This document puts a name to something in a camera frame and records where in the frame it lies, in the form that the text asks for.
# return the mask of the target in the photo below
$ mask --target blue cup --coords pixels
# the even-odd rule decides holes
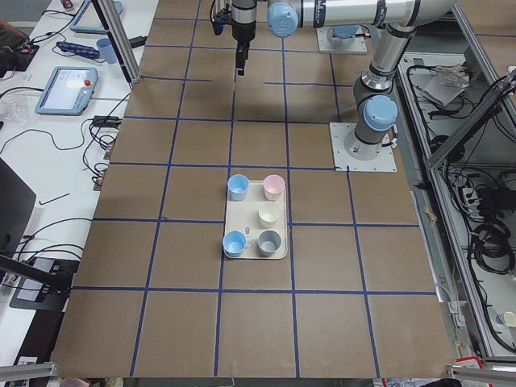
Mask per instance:
[[[116,63],[116,54],[114,53],[111,41],[107,38],[97,40],[97,48],[100,52],[100,57],[105,59],[107,63]]]
[[[244,175],[233,175],[227,181],[230,199],[241,202],[245,199],[249,191],[249,179]]]
[[[242,254],[246,243],[247,240],[242,232],[230,231],[223,238],[224,254],[230,258],[237,258]]]

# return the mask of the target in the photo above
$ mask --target table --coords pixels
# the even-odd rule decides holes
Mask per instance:
[[[129,37],[147,35],[156,9],[157,0],[140,2],[123,0],[123,25]],[[51,2],[48,9],[61,10],[58,0]],[[52,17],[48,14],[42,17],[31,37],[42,35],[48,31],[56,31],[66,16]],[[82,35],[65,30],[63,32],[69,41],[94,46],[100,35]],[[8,94],[0,100],[0,116],[5,121],[0,131],[0,147],[12,136],[35,128],[51,132],[61,147],[67,148],[81,142],[81,123],[94,115],[108,114],[120,99],[130,92],[130,88],[123,77],[121,69],[116,64],[96,64],[91,60],[84,60],[75,56],[64,58],[52,52],[56,40],[49,40],[41,44],[41,49],[35,56],[29,69],[25,73],[16,73],[11,79],[0,83],[0,91],[16,86],[30,86],[43,88],[57,65],[95,67],[100,76],[99,85],[90,101],[89,106],[81,116],[41,116],[34,112],[34,106],[40,93],[28,90]],[[143,48],[134,50],[137,61],[141,60]],[[20,114],[13,114],[11,103],[15,102]],[[123,117],[127,102],[123,102],[113,112]],[[0,154],[18,175],[35,191],[37,195],[36,207],[27,233],[39,229],[49,223],[64,218],[92,218],[98,200],[98,192],[93,191],[91,174],[84,171],[82,154],[89,142],[87,125],[84,126],[86,142],[72,151],[58,151],[49,136],[41,133],[28,133],[15,139]],[[98,147],[92,147],[88,152],[92,164],[102,160],[104,152]],[[51,201],[62,195],[69,194],[48,204],[39,204]],[[35,239],[27,246],[38,249],[52,243],[76,243],[84,246],[89,231],[89,222],[76,221],[62,223],[42,233],[44,239]],[[54,253],[56,258],[69,258]],[[3,290],[0,294],[0,332],[2,332],[2,351],[0,365],[12,365],[31,324],[34,311],[11,309],[8,304],[14,291]]]

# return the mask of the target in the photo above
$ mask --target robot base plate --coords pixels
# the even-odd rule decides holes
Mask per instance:
[[[397,172],[391,147],[382,148],[378,156],[370,161],[357,160],[344,149],[344,139],[350,131],[355,129],[355,123],[330,123],[331,146],[336,171],[346,172]],[[384,142],[389,142],[385,135]]]
[[[328,40],[328,30],[331,27],[320,27],[317,28],[317,43],[320,52],[333,52],[341,54],[359,54],[365,55],[368,53],[368,49],[365,46],[364,38],[353,38],[349,39],[349,42],[343,42],[342,44],[335,45]],[[362,28],[358,29],[358,33],[362,33]]]

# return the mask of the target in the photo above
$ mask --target white tray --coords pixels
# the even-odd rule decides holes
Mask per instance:
[[[249,191],[245,200],[234,202],[230,200],[227,193],[226,207],[226,226],[224,227],[224,235],[229,231],[237,230],[245,234],[248,244],[242,254],[236,259],[243,260],[280,260],[287,255],[288,239],[287,239],[287,204],[285,191],[275,203],[280,207],[281,216],[276,225],[271,228],[265,228],[260,223],[258,217],[258,209],[262,203],[269,202],[264,193],[263,181],[249,181]],[[281,237],[281,246],[277,252],[271,256],[263,256],[258,250],[258,237],[265,230],[274,230]]]

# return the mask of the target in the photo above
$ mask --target blue joint cap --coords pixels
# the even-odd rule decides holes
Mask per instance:
[[[370,98],[364,108],[365,122],[374,131],[387,131],[396,123],[397,105],[385,95]]]
[[[349,39],[356,35],[358,31],[358,25],[354,26],[335,26],[333,27],[333,35],[340,39]]]
[[[298,29],[298,13],[284,2],[275,2],[268,8],[267,20],[268,29],[278,38],[291,36]]]

